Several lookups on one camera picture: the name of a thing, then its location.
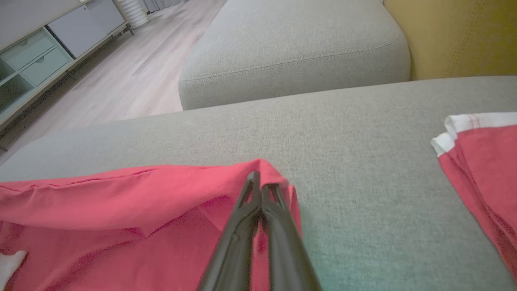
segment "gray sofa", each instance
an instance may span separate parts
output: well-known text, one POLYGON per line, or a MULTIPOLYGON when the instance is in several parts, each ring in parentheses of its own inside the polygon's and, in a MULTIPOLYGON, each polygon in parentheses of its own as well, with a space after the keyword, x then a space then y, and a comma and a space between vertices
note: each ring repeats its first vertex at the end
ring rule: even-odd
POLYGON ((516 290, 430 146, 446 116, 517 111, 516 92, 517 77, 440 79, 113 122, 34 141, 0 180, 261 157, 297 187, 323 290, 516 290))
POLYGON ((228 0, 181 72, 184 110, 409 81, 404 34, 380 1, 228 0))

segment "cabinet leg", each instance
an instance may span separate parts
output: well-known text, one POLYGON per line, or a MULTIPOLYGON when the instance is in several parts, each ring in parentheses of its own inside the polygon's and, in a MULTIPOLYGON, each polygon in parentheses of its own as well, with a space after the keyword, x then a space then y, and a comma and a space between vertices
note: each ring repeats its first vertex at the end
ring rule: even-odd
POLYGON ((129 30, 129 32, 131 33, 131 35, 132 35, 132 36, 134 36, 134 32, 133 32, 133 30, 131 29, 131 25, 128 23, 128 24, 126 24, 126 26, 128 27, 128 30, 129 30))

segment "open shelf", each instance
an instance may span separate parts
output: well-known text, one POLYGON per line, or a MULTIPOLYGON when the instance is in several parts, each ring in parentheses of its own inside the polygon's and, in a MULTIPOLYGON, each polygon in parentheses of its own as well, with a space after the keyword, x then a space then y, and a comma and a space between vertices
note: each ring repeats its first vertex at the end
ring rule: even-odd
POLYGON ((10 79, 0 86, 0 112, 8 109, 20 97, 34 89, 20 74, 10 76, 10 79))
POLYGON ((0 59, 0 86, 7 82, 8 79, 14 77, 16 70, 7 64, 3 59, 0 59))

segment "wooden floor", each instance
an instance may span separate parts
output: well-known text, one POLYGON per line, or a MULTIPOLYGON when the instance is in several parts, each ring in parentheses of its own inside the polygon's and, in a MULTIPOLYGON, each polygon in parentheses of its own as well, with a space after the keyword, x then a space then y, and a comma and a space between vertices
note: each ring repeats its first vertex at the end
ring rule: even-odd
POLYGON ((116 120, 181 111, 183 62, 225 0, 189 0, 149 15, 150 23, 112 41, 26 110, 0 139, 18 149, 44 135, 116 120))

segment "white sideboard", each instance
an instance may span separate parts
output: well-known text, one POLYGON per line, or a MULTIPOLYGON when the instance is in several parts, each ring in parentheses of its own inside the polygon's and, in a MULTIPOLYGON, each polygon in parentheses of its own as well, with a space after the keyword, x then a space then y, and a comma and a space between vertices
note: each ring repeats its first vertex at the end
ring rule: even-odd
POLYGON ((0 130, 127 28, 133 33, 112 0, 86 0, 0 51, 0 130))

